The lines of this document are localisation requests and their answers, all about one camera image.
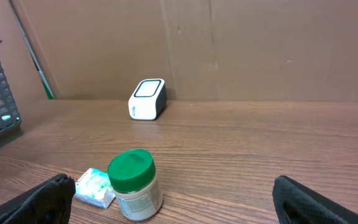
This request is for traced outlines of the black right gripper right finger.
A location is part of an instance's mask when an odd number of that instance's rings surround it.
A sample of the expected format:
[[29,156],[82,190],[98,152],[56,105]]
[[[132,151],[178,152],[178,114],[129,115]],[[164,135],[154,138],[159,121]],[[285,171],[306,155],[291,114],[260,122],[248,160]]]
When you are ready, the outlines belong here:
[[275,179],[272,196],[280,224],[358,223],[357,213],[285,175]]

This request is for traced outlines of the green lid beige jar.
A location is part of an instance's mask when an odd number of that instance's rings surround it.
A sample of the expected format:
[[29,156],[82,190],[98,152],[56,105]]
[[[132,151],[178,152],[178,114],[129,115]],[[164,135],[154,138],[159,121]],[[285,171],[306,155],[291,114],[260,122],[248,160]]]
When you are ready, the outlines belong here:
[[107,174],[122,214],[142,221],[162,207],[163,193],[152,154],[131,149],[118,154],[108,165]]

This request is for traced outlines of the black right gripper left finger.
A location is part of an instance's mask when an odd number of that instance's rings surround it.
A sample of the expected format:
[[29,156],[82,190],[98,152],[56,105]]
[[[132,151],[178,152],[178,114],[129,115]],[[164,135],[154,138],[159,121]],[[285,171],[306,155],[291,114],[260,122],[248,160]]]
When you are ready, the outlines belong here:
[[67,224],[75,180],[58,174],[0,205],[0,224]]

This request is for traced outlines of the teal Kleenex tissue pack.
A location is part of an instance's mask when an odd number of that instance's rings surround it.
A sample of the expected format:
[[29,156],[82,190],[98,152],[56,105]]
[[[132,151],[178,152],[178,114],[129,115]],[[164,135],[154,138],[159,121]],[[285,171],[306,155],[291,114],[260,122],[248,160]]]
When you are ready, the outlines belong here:
[[75,197],[107,209],[115,198],[107,173],[89,168],[75,183]]

